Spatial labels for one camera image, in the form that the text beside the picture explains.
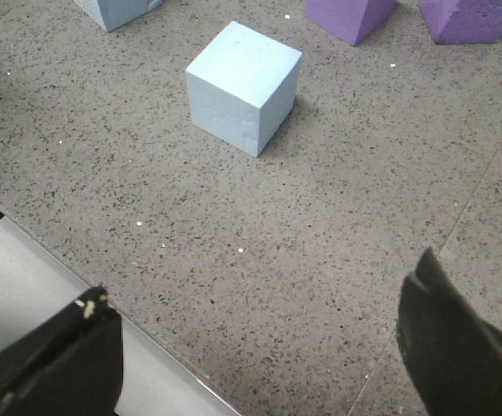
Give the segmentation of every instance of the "light blue foam cube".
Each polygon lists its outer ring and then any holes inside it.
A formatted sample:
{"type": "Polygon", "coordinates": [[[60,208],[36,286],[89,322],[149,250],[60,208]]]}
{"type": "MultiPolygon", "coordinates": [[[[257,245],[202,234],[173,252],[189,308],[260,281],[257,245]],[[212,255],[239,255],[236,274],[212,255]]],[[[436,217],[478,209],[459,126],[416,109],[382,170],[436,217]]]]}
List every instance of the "light blue foam cube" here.
{"type": "Polygon", "coordinates": [[[75,0],[75,2],[108,32],[162,4],[162,0],[75,0]]]}
{"type": "Polygon", "coordinates": [[[293,107],[301,55],[231,22],[186,69],[192,122],[257,157],[293,107]]]}

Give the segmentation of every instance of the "terrazzo floor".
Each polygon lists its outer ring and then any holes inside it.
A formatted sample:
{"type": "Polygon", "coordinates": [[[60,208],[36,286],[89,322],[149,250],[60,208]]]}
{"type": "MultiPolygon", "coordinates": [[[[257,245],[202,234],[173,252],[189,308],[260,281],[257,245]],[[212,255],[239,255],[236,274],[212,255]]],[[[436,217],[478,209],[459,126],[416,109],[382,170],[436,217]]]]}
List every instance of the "terrazzo floor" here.
{"type": "Polygon", "coordinates": [[[0,1],[0,209],[244,415],[426,414],[394,341],[424,248],[502,328],[502,40],[435,45],[400,0],[352,48],[302,10],[169,0],[107,34],[0,1]],[[258,159],[189,115],[231,20],[303,51],[258,159]]]}

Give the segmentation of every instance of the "foam block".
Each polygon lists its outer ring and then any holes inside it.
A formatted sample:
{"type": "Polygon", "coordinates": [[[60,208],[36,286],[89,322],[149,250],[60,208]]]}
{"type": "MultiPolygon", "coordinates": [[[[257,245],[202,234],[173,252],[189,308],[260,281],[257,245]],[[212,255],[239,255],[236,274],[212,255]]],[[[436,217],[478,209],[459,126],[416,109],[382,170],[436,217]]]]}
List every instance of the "foam block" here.
{"type": "Polygon", "coordinates": [[[186,69],[192,122],[257,157],[293,107],[301,56],[229,23],[186,69]]]}
{"type": "Polygon", "coordinates": [[[421,0],[434,42],[491,43],[502,36],[502,0],[421,0]]]}
{"type": "Polygon", "coordinates": [[[112,31],[162,4],[162,0],[75,0],[106,31],[112,31]]]}
{"type": "Polygon", "coordinates": [[[395,0],[307,0],[304,14],[355,46],[393,12],[395,0]]]}

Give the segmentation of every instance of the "white debris speck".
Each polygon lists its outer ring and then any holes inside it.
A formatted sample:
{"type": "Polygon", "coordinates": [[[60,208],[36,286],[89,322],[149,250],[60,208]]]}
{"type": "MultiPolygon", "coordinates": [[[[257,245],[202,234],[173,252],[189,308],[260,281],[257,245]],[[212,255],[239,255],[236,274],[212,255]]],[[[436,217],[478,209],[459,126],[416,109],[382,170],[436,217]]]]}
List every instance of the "white debris speck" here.
{"type": "Polygon", "coordinates": [[[88,301],[87,307],[83,311],[83,318],[88,319],[95,312],[95,306],[93,301],[88,301]]]}

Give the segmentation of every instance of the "purple cube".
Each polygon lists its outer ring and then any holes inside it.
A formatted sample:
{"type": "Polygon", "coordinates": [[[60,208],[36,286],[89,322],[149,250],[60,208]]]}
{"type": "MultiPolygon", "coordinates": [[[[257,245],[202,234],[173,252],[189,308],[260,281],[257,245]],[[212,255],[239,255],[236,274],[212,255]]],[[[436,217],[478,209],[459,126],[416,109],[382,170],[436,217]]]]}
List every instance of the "purple cube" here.
{"type": "Polygon", "coordinates": [[[421,0],[434,42],[491,43],[502,36],[502,0],[421,0]]]}
{"type": "Polygon", "coordinates": [[[307,0],[304,14],[355,46],[386,20],[396,0],[307,0]]]}

